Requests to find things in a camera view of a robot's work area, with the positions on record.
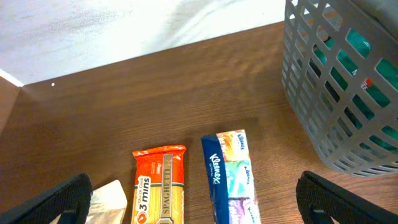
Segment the green Nescafe coffee bag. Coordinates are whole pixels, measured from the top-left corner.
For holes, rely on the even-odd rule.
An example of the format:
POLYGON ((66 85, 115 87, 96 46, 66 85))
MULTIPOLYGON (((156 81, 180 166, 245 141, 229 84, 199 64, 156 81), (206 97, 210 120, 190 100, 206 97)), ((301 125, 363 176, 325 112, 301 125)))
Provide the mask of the green Nescafe coffee bag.
MULTIPOLYGON (((366 58, 371 53, 371 44, 358 31, 351 29, 348 32, 346 40, 362 57, 366 58)), ((317 59, 319 59, 322 65, 326 64, 327 57, 317 45, 313 46, 313 53, 315 54, 317 59)), ((336 58, 352 77, 357 75, 359 71, 359 66, 348 55, 348 53, 341 49, 338 51, 336 58)), ((384 58, 380 59, 380 61, 376 64, 376 71, 379 75, 381 75, 381 77, 385 79, 385 81, 393 86, 395 90, 397 90, 397 68, 390 61, 384 58)), ((330 70, 330 75, 342 90, 345 91, 348 88, 348 81, 343 78, 342 74, 337 70, 337 68, 332 67, 330 70)), ((325 82, 325 87, 335 101, 340 100, 339 94, 337 94, 330 82, 325 82)), ((390 105, 391 99, 387 97, 387 95, 373 82, 371 78, 366 78, 365 81, 363 81, 363 83, 361 84, 361 88, 381 108, 385 108, 386 106, 390 105)), ((354 95, 351 101, 367 120, 370 121, 375 117, 373 110, 364 102, 364 100, 359 95, 354 95)), ((349 108, 345 108, 344 113, 357 130, 363 127, 360 120, 349 108)), ((393 140, 397 140, 397 130, 395 128, 389 125, 385 125, 384 127, 382 127, 381 131, 393 140)), ((397 147, 389 144, 388 142, 382 140, 376 135, 370 136, 369 140, 375 145, 389 152, 397 152, 397 147)))

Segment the tan packet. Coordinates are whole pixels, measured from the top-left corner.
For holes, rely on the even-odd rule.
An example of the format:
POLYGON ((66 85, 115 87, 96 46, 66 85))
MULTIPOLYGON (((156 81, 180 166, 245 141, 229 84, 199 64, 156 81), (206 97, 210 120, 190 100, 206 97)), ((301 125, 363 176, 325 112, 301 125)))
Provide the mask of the tan packet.
POLYGON ((119 180, 114 180, 90 193, 84 224, 121 224, 127 209, 127 198, 119 180))

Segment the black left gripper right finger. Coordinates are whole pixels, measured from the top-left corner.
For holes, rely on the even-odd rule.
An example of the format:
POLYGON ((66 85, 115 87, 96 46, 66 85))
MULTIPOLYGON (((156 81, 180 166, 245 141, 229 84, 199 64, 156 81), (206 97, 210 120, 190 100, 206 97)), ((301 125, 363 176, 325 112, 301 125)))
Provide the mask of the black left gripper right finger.
POLYGON ((397 223, 397 215, 310 172, 302 172, 296 199, 304 223, 397 223))

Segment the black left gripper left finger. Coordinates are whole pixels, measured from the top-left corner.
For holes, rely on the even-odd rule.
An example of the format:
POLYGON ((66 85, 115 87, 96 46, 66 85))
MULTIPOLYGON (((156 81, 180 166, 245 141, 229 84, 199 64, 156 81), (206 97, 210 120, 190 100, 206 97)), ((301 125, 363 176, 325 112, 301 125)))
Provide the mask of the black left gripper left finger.
POLYGON ((1 214, 1 223, 85 223, 93 194, 90 178, 76 175, 1 214))

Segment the spaghetti pasta packet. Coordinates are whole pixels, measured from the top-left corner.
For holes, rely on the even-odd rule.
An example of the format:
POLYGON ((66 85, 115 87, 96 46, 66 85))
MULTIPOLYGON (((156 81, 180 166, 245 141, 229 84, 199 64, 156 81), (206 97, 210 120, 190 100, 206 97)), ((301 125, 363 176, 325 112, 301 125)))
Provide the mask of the spaghetti pasta packet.
POLYGON ((184 224, 185 151, 172 145, 132 153, 137 165, 132 223, 184 224))

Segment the colourful tissue multipack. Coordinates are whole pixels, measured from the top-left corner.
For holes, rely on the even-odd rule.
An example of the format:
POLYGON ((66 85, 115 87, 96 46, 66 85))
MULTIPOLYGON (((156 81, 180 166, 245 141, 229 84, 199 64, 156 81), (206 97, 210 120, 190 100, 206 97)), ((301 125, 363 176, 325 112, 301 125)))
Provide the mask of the colourful tissue multipack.
POLYGON ((260 224, 248 140, 243 129, 201 138, 216 224, 260 224))

